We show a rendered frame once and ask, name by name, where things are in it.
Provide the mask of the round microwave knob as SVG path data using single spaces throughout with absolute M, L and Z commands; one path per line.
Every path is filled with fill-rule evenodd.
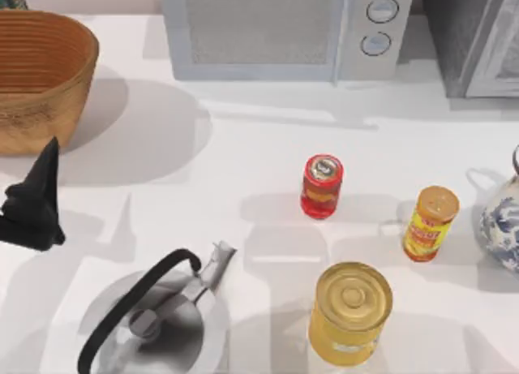
M 378 57 L 385 54 L 392 45 L 391 37 L 384 32 L 366 35 L 360 42 L 360 49 L 370 57 Z
M 367 18 L 375 24 L 386 24 L 397 16 L 399 9 L 396 0 L 374 0 L 367 6 Z

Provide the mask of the pale microwave oven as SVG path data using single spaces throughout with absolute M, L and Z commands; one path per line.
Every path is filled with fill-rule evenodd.
M 396 0 L 386 24 L 367 18 L 374 0 L 349 0 L 339 82 L 393 76 L 413 0 Z M 178 80 L 332 82 L 343 0 L 161 0 Z M 384 32 L 390 49 L 366 56 L 360 42 Z

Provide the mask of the yellow tin can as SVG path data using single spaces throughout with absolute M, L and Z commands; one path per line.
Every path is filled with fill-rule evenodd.
M 315 286 L 308 327 L 313 350 L 334 366 L 364 363 L 375 352 L 392 304 L 388 281 L 370 265 L 341 262 L 329 267 Z

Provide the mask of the yellow bottle with orange cap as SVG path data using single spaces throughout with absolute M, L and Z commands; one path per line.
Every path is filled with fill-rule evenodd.
M 434 259 L 459 210 L 459 199 L 446 187 L 422 189 L 402 239 L 406 255 L 415 262 Z

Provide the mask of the blue and white porcelain vase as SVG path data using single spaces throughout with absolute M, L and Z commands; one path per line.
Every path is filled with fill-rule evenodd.
M 519 276 L 519 145 L 512 155 L 514 176 L 483 210 L 484 247 L 505 269 Z

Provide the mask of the red can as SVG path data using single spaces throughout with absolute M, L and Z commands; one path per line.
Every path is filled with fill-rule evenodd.
M 305 164 L 300 204 L 303 212 L 323 220 L 334 214 L 339 201 L 344 168 L 330 154 L 317 154 Z

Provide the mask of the brown woven basket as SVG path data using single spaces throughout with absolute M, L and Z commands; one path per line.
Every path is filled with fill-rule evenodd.
M 90 92 L 99 41 L 84 24 L 48 11 L 0 11 L 0 155 L 66 147 Z

